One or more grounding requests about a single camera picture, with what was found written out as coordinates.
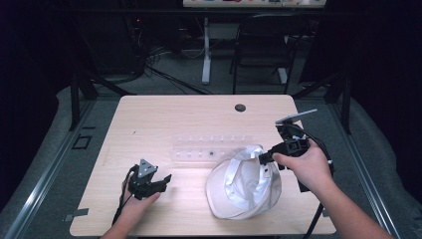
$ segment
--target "black chair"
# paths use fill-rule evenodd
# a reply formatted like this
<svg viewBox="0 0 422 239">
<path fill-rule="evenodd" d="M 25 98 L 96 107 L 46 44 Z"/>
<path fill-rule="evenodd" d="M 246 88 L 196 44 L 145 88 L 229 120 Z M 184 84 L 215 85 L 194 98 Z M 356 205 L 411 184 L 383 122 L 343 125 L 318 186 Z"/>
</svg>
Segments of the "black chair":
<svg viewBox="0 0 422 239">
<path fill-rule="evenodd" d="M 258 14 L 239 25 L 236 47 L 230 66 L 233 73 L 233 95 L 236 94 L 238 67 L 287 69 L 287 93 L 299 40 L 307 30 L 308 21 L 294 15 Z"/>
</svg>

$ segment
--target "wire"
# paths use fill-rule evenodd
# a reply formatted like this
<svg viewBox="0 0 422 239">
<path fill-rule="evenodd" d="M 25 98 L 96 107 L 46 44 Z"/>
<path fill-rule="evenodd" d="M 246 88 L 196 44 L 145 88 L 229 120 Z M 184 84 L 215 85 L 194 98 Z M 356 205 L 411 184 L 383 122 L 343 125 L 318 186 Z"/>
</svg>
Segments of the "wire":
<svg viewBox="0 0 422 239">
<path fill-rule="evenodd" d="M 299 127 L 295 124 L 285 123 L 284 126 L 288 126 L 290 128 L 299 130 L 302 133 L 304 133 L 307 137 L 312 139 L 316 143 L 316 145 L 318 145 L 318 147 L 322 150 L 323 154 L 325 155 L 326 159 L 328 160 L 328 163 L 332 164 L 331 157 L 329 156 L 328 151 L 326 150 L 325 144 L 322 142 L 322 140 L 320 140 L 319 138 L 317 138 L 315 136 L 312 136 L 309 132 L 307 132 L 306 130 L 304 130 L 303 128 L 301 128 L 301 127 Z"/>
<path fill-rule="evenodd" d="M 130 197 L 132 197 L 132 195 L 133 195 L 133 194 L 130 194 L 130 196 L 127 198 L 127 200 L 125 202 L 123 202 L 124 201 L 124 195 L 126 194 L 126 186 L 127 186 L 128 180 L 130 178 L 130 174 L 132 172 L 135 172 L 137 167 L 138 167 L 138 165 L 135 165 L 129 170 L 129 172 L 126 175 L 126 178 L 124 179 L 124 182 L 121 184 L 121 196 L 120 196 L 120 199 L 118 201 L 118 208 L 117 208 L 117 211 L 115 212 L 114 218 L 112 219 L 111 225 L 113 225 L 115 223 L 115 221 L 117 220 L 117 218 L 121 214 L 121 210 L 123 209 L 123 206 L 130 199 Z"/>
<path fill-rule="evenodd" d="M 187 93 L 185 91 L 183 91 L 181 88 L 177 87 L 175 84 L 179 84 L 180 86 L 183 86 L 187 89 L 190 89 L 190 90 L 192 90 L 192 91 L 194 91 L 194 92 L 196 92 L 200 95 L 214 95 L 212 92 L 208 91 L 207 89 L 203 89 L 203 88 L 188 84 L 186 82 L 180 81 L 180 80 L 178 80 L 178 79 L 176 79 L 172 76 L 169 76 L 165 73 L 162 73 L 158 70 L 155 70 L 148 65 L 146 65 L 145 67 L 148 68 L 155 76 L 158 76 L 158 77 L 161 77 L 161 78 L 168 80 L 171 84 L 173 84 L 173 86 L 175 86 L 177 89 L 182 91 L 185 95 L 187 95 Z"/>
<path fill-rule="evenodd" d="M 202 26 L 201 26 L 201 24 L 199 23 L 198 18 L 195 18 L 195 20 L 196 20 L 196 24 L 198 24 L 198 27 L 199 27 L 199 29 L 201 30 L 202 36 L 205 38 L 205 33 L 204 33 L 204 30 L 202 29 Z M 205 45 L 202 47 L 202 50 L 200 50 L 201 52 L 200 52 L 199 54 L 195 55 L 195 56 L 189 56 L 189 55 L 186 53 L 187 51 L 189 51 L 189 50 L 182 49 L 182 51 L 181 51 L 181 52 L 183 53 L 183 55 L 184 55 L 185 57 L 187 57 L 187 58 L 191 58 L 191 59 L 194 59 L 194 58 L 200 57 L 200 56 L 202 55 L 202 53 L 204 53 L 204 51 L 205 51 Z"/>
<path fill-rule="evenodd" d="M 210 49 L 212 49 L 212 48 L 214 48 L 215 46 L 217 46 L 218 44 L 220 44 L 220 43 L 222 43 L 224 40 L 218 40 L 214 45 L 212 45 L 212 46 L 210 46 Z M 195 56 L 189 56 L 188 54 L 187 54 L 187 52 L 190 52 L 190 51 L 201 51 L 200 53 L 198 53 L 197 55 L 195 55 Z M 187 58 L 190 58 L 190 59 L 194 59 L 194 58 L 197 58 L 197 57 L 200 57 L 203 53 L 204 53 L 204 51 L 205 51 L 205 48 L 202 48 L 201 50 L 182 50 L 182 53 L 183 53 L 183 55 L 185 56 L 185 57 L 187 57 Z"/>
</svg>

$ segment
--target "hand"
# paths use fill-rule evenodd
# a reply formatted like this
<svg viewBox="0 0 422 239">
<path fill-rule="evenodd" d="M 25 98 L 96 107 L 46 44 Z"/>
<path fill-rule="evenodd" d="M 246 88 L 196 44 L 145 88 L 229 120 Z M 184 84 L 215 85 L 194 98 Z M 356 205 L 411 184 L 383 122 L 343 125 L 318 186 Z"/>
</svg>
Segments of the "hand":
<svg viewBox="0 0 422 239">
<path fill-rule="evenodd" d="M 310 148 L 299 157 L 286 156 L 280 153 L 273 154 L 273 160 L 288 167 L 296 178 L 310 191 L 323 189 L 327 183 L 333 182 L 328 163 L 322 150 L 309 139 Z"/>
<path fill-rule="evenodd" d="M 123 202 L 126 200 L 127 202 L 121 209 L 120 216 L 102 238 L 125 238 L 132 228 L 140 221 L 146 209 L 152 205 L 159 196 L 160 193 L 156 192 L 147 198 L 138 200 L 130 195 L 126 185 Z"/>
</svg>

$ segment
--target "wooden table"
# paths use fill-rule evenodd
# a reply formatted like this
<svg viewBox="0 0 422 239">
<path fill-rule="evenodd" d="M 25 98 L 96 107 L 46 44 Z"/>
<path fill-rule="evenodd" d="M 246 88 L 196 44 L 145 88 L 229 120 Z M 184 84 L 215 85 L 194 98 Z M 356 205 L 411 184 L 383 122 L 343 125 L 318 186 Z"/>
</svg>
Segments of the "wooden table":
<svg viewBox="0 0 422 239">
<path fill-rule="evenodd" d="M 246 110 L 237 112 L 237 104 L 244 105 Z M 123 97 L 79 206 L 79 209 L 89 208 L 89 213 L 74 218 L 72 235 L 98 236 L 110 228 L 121 183 L 141 158 L 158 166 L 152 181 L 161 180 L 168 174 L 172 174 L 172 179 L 132 235 L 306 233 L 318 200 L 310 192 L 300 193 L 291 171 L 280 172 L 283 192 L 272 210 L 248 220 L 218 219 L 211 213 L 205 193 L 205 181 L 214 159 L 208 156 L 187 161 L 186 157 L 179 158 L 175 154 L 176 149 L 189 146 L 195 149 L 204 142 L 205 151 L 251 142 L 269 149 L 281 141 L 275 120 L 296 112 L 289 96 Z M 322 217 L 314 234 L 334 231 L 330 219 Z"/>
</svg>

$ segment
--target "chair leg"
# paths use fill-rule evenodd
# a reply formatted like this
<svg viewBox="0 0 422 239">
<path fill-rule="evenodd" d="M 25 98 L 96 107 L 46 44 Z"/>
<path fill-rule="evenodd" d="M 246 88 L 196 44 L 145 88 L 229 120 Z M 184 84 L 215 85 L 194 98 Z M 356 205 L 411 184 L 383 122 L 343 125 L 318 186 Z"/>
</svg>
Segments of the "chair leg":
<svg viewBox="0 0 422 239">
<path fill-rule="evenodd" d="M 235 62 L 235 57 L 233 56 L 232 62 L 230 63 L 230 71 L 229 71 L 229 74 L 232 74 L 232 72 L 233 72 L 234 62 Z"/>
<path fill-rule="evenodd" d="M 237 84 L 237 65 L 236 62 L 233 61 L 233 95 L 236 95 L 236 84 Z"/>
<path fill-rule="evenodd" d="M 286 79 L 285 90 L 283 92 L 284 95 L 288 94 L 288 88 L 289 88 L 291 74 L 292 74 L 292 67 L 289 67 L 288 78 Z"/>
</svg>

